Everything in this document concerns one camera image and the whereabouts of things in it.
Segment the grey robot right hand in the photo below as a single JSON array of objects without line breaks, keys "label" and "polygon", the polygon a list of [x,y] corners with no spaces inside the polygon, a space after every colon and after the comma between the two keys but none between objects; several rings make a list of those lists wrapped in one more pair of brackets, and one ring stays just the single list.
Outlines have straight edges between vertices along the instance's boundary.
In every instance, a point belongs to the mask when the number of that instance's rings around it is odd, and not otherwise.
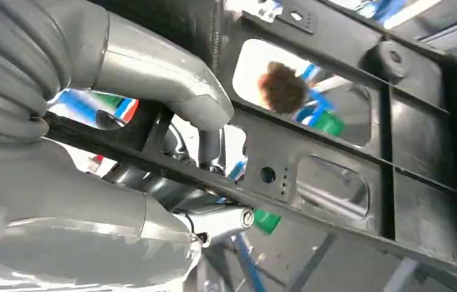
[{"label": "grey robot right hand", "polygon": [[202,249],[248,229],[248,207],[167,211],[79,171],[46,140],[66,88],[167,105],[218,133],[234,114],[197,56],[88,1],[0,1],[0,291],[162,291]]}]

